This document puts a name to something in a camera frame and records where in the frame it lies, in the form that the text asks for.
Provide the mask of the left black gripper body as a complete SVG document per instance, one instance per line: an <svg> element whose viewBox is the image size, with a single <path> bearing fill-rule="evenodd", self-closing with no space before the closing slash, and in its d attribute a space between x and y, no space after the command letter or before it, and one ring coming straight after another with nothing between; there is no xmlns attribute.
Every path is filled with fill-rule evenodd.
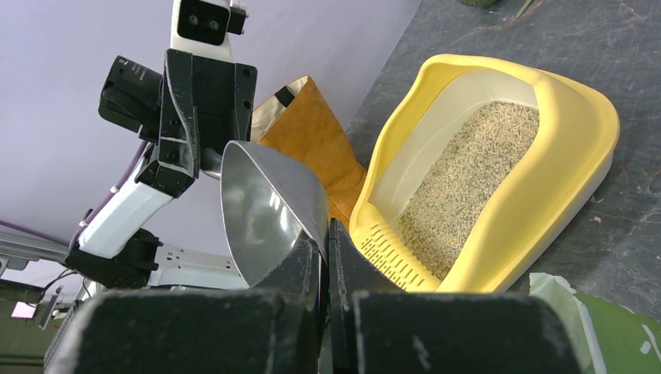
<svg viewBox="0 0 661 374"><path fill-rule="evenodd" d="M200 147L222 154L231 140L249 140L257 69L252 65L193 57L193 103Z"/></svg>

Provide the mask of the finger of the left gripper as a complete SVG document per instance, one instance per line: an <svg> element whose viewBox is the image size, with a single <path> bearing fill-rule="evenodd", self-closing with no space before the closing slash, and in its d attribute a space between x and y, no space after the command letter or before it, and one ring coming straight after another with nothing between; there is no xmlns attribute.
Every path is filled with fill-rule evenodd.
<svg viewBox="0 0 661 374"><path fill-rule="evenodd" d="M200 132L193 104L193 55L169 49L164 57L157 140L147 148L136 180L179 198L199 173Z"/></svg>

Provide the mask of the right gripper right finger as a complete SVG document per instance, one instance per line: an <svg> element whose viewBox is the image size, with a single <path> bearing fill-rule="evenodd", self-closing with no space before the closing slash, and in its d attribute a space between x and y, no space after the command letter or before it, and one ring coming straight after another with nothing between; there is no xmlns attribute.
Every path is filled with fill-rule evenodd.
<svg viewBox="0 0 661 374"><path fill-rule="evenodd" d="M517 294L402 291L353 245L328 240L331 373L577 373L557 315Z"/></svg>

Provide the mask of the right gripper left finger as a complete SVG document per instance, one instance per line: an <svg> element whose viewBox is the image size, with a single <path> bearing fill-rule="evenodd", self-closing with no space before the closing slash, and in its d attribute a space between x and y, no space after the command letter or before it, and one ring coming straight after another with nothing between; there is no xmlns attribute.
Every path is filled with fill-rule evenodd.
<svg viewBox="0 0 661 374"><path fill-rule="evenodd" d="M300 234L254 288L114 291L68 321L48 373L315 373L322 260Z"/></svg>

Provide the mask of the grey metal scoop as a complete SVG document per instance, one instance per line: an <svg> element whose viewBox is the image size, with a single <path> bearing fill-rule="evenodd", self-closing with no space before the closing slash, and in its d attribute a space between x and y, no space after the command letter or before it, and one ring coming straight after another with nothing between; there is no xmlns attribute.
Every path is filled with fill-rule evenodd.
<svg viewBox="0 0 661 374"><path fill-rule="evenodd" d="M268 146L228 142L206 148L201 168L220 181L222 224L239 274L250 287L274 270L299 237L327 258L329 211L322 182L303 163Z"/></svg>

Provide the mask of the green litter bag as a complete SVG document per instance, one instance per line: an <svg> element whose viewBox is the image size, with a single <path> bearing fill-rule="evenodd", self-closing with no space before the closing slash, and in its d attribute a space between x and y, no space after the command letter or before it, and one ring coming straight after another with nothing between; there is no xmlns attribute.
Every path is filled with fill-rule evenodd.
<svg viewBox="0 0 661 374"><path fill-rule="evenodd" d="M563 323L583 373L660 372L659 321L547 273L529 274L529 294Z"/></svg>

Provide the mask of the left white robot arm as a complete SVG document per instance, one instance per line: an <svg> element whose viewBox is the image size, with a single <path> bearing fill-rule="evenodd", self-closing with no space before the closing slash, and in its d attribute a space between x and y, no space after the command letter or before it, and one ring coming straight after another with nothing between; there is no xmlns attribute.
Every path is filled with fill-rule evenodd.
<svg viewBox="0 0 661 374"><path fill-rule="evenodd" d="M228 142L249 140L256 78L254 66L175 49L163 72L118 56L98 112L143 145L86 215L66 266L106 288L246 288L227 256L166 245L144 225L201 175L219 178Z"/></svg>

